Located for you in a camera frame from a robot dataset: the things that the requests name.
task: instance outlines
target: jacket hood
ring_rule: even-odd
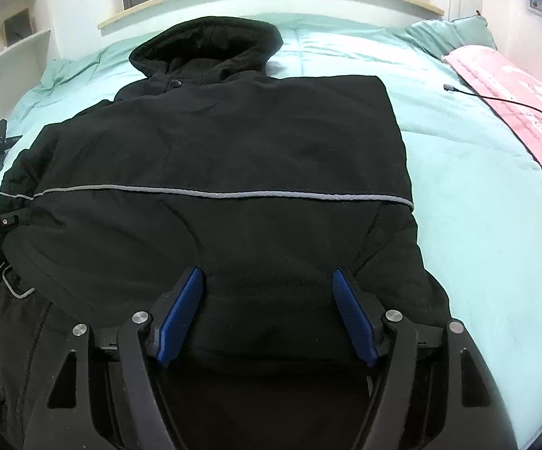
[[[268,59],[282,46],[268,23],[206,16],[171,27],[137,47],[132,65],[147,78],[181,78],[193,84],[220,83],[242,71],[265,73]]]

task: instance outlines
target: silver bolt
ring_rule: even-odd
[[[465,331],[465,327],[460,321],[450,321],[448,328],[450,328],[452,333],[457,333],[458,335]]]
[[[398,321],[402,321],[402,313],[398,311],[397,309],[390,309],[389,311],[386,312],[386,318],[389,321],[398,323]]]
[[[134,313],[134,315],[131,317],[131,320],[135,324],[142,324],[148,319],[148,313],[146,311],[138,311],[137,313]]]
[[[75,336],[82,336],[86,332],[87,332],[87,326],[85,324],[83,324],[83,323],[76,324],[73,327],[73,334]]]

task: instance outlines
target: bed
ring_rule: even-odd
[[[467,44],[495,47],[480,17],[395,29],[317,16],[270,14],[283,47],[267,64],[277,78],[378,75],[407,147],[426,268],[453,316],[483,353],[520,448],[542,429],[542,169],[441,57]],[[54,61],[17,104],[8,135],[23,135],[3,172],[41,128],[62,122],[143,77],[129,52],[153,34],[116,42],[78,61]]]

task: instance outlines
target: gray piping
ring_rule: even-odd
[[[99,189],[116,189],[118,191],[146,192],[146,193],[164,193],[180,194],[184,196],[196,196],[198,198],[212,198],[216,200],[239,199],[239,198],[304,198],[309,200],[323,201],[393,201],[394,203],[403,203],[413,208],[413,202],[399,196],[388,194],[330,194],[322,192],[306,191],[238,191],[238,192],[209,192],[197,191],[192,189],[177,189],[175,187],[149,187],[149,186],[123,186],[122,184],[86,184],[85,186],[72,187],[51,187],[33,196],[24,194],[9,194],[1,192],[1,196],[7,198],[23,198],[33,200],[38,196],[43,196],[48,192],[68,192],[68,191],[94,191]]]

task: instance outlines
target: pink blanket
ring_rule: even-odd
[[[542,82],[499,52],[481,45],[452,51],[444,60],[480,95],[532,105],[542,110]],[[542,166],[542,113],[525,106],[486,100]]]

